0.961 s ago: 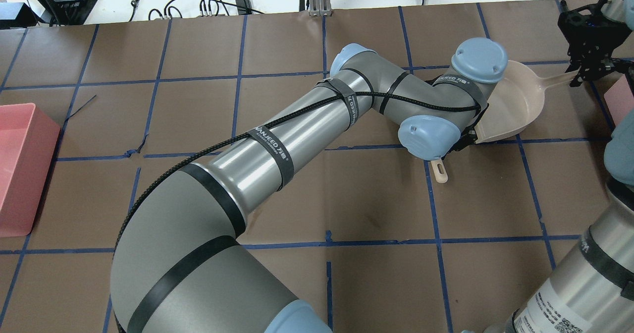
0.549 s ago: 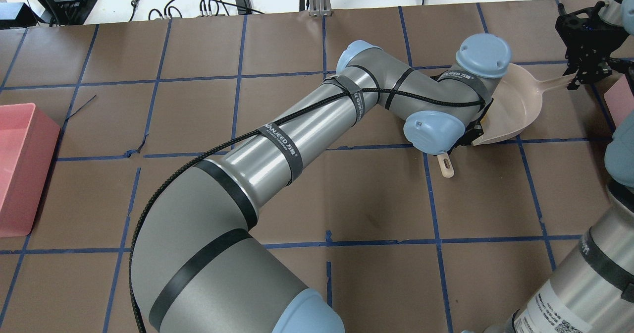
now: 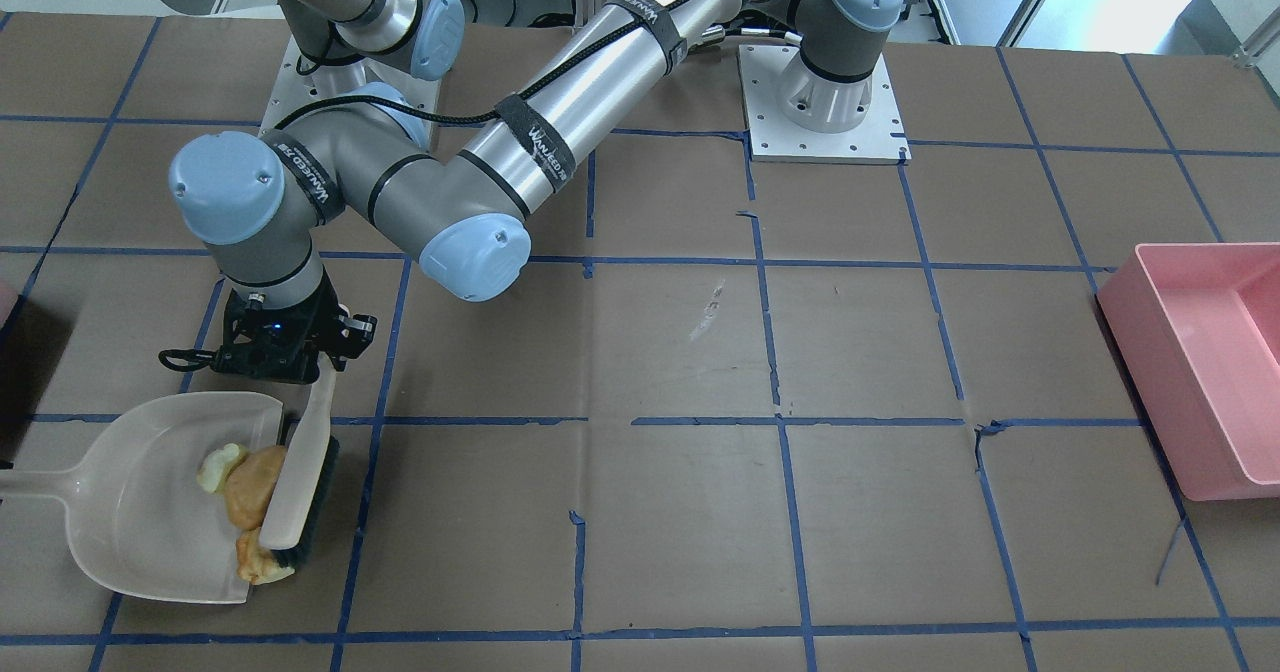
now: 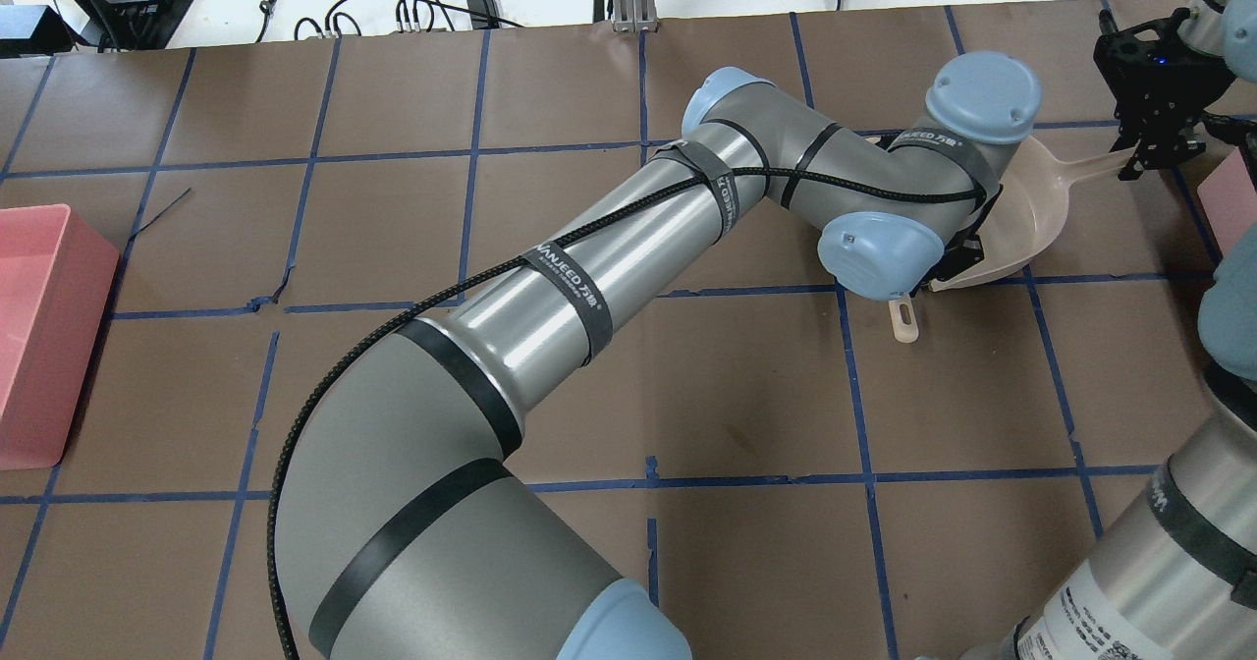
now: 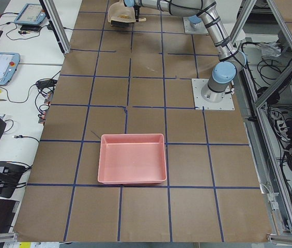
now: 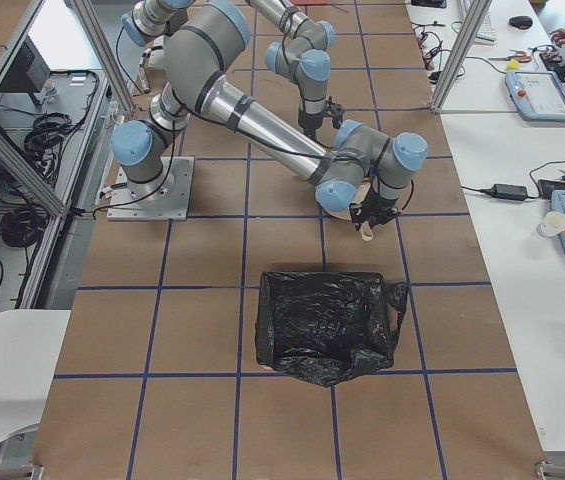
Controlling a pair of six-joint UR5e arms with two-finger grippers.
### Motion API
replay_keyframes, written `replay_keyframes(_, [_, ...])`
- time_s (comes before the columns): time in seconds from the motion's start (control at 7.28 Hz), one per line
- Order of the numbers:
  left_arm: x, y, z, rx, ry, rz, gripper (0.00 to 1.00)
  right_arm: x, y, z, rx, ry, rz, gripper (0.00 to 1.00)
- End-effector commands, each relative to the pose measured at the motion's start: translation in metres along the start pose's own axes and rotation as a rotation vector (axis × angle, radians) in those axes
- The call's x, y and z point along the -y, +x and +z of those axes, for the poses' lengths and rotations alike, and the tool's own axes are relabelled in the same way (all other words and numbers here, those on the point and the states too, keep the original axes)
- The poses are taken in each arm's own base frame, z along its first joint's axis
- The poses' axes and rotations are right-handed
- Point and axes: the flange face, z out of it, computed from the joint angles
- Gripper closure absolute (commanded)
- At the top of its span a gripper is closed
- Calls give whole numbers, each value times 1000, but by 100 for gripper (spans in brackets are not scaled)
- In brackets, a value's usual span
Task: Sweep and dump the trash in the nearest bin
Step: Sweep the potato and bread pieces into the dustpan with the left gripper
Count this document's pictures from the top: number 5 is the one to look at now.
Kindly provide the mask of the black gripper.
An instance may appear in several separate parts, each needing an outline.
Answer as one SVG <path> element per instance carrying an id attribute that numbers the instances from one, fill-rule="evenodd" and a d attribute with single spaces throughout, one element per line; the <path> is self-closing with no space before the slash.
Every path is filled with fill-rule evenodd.
<path id="1" fill-rule="evenodd" d="M 136 22 L 139 22 L 140 21 L 140 6 L 134 7 L 134 14 L 135 14 Z"/>

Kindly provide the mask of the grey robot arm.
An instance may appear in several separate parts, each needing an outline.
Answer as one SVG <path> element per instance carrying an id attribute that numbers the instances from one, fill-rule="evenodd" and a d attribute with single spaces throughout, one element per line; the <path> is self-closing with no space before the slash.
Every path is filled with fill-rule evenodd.
<path id="1" fill-rule="evenodd" d="M 223 100 L 226 88 L 247 64 L 246 55 L 233 46 L 217 11 L 216 1 L 123 1 L 126 7 L 157 9 L 175 17 L 199 18 L 217 51 L 218 63 L 201 90 L 202 98 L 210 103 Z"/>

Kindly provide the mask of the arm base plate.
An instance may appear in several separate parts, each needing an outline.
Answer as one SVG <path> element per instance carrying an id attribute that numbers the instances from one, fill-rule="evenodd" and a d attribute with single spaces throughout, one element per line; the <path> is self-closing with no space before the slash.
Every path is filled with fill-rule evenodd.
<path id="1" fill-rule="evenodd" d="M 208 79 L 192 79 L 192 91 L 196 110 L 234 111 L 230 86 L 224 92 L 213 92 L 208 87 Z"/>
<path id="2" fill-rule="evenodd" d="M 186 34 L 200 34 L 200 35 L 208 34 L 201 18 L 195 15 L 191 17 L 184 17 L 183 24 L 184 24 L 184 29 L 185 29 Z"/>

